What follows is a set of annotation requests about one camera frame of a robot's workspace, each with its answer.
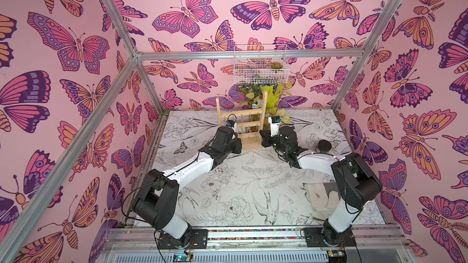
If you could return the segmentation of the wooden jewelry display stand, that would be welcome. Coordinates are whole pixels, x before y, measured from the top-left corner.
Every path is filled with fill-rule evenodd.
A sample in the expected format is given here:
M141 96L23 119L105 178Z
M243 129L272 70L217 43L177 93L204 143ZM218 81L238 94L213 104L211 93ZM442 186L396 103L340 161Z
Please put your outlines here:
M226 125L226 121L235 120L234 131L242 143L243 151L260 150L262 146L262 137L260 131L264 126L267 104L265 100L268 98L268 93L263 94L264 102L261 108L245 109L240 111L223 112L219 97L216 97L216 108L218 113L218 125Z

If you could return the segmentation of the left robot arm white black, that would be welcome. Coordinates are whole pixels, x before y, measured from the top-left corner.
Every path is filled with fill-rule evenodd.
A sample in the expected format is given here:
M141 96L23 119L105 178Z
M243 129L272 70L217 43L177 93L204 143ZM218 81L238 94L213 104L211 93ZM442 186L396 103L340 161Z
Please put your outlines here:
M240 154L241 139L235 130L221 126L214 138L193 159L164 172L148 171L131 204L131 211L156 231L168 234L177 247L192 241L191 225L176 214L179 192L199 176L221 165L230 154Z

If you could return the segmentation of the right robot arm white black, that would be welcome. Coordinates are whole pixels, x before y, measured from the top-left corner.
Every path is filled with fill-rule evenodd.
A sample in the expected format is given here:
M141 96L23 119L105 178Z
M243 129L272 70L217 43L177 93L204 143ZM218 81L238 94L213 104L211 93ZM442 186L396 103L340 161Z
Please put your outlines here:
M333 177L340 200L331 216L324 221L321 235L327 245L339 245L365 204L383 190L376 174L358 153L333 155L300 147L292 126L261 130L260 136L262 146L272 147L279 159L290 167L313 170Z

